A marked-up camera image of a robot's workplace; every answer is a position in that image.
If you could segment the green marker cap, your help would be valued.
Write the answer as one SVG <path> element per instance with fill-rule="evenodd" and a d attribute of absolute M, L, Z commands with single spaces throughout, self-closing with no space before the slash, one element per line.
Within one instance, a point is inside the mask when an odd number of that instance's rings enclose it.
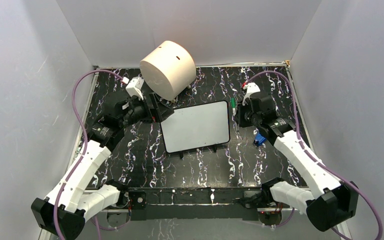
<path fill-rule="evenodd" d="M 236 105 L 236 100 L 235 100 L 235 98 L 230 98 L 230 106 L 231 106 L 231 108 L 233 109 L 233 110 L 235 110 L 236 109 L 236 107 L 237 107 L 237 105 Z"/>

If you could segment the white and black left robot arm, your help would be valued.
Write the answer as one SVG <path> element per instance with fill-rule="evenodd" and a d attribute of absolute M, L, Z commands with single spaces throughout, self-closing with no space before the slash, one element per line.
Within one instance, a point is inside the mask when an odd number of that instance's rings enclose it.
<path fill-rule="evenodd" d="M 109 180 L 87 196 L 85 189 L 123 139 L 126 128 L 139 122 L 162 123 L 173 113 L 174 109 L 161 103 L 155 93 L 109 96 L 63 178 L 45 198 L 36 198 L 31 204 L 38 226 L 61 239 L 75 240 L 85 223 L 100 211 L 111 205 L 127 206 L 130 198 L 125 184 Z"/>

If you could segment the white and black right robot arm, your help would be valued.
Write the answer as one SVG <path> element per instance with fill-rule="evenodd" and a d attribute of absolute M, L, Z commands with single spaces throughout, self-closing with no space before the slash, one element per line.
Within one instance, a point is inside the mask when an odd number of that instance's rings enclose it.
<path fill-rule="evenodd" d="M 280 117 L 272 98 L 262 92 L 247 93 L 237 105 L 235 122 L 239 127 L 254 126 L 256 147 L 269 142 L 299 172 L 308 189 L 287 183 L 280 177 L 262 183 L 260 193 L 239 200 L 247 208 L 286 204 L 306 214 L 312 225 L 325 232 L 356 214 L 358 193 L 353 183 L 345 183 L 323 169 L 324 164 L 310 157 L 311 150 L 300 139 L 298 129 L 288 118 Z"/>

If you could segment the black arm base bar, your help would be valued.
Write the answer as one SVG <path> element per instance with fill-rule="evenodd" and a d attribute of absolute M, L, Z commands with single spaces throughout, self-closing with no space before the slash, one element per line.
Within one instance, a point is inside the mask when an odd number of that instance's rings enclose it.
<path fill-rule="evenodd" d="M 281 219 L 284 203 L 266 199 L 260 187 L 129 188 L 105 212 L 127 213 L 132 221 L 160 219 Z"/>

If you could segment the black framed whiteboard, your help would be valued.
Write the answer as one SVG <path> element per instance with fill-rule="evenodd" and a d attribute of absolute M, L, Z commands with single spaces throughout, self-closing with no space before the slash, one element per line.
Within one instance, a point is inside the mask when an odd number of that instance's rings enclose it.
<path fill-rule="evenodd" d="M 229 104 L 221 100 L 176 108 L 160 127 L 170 154 L 225 144 L 231 139 Z"/>

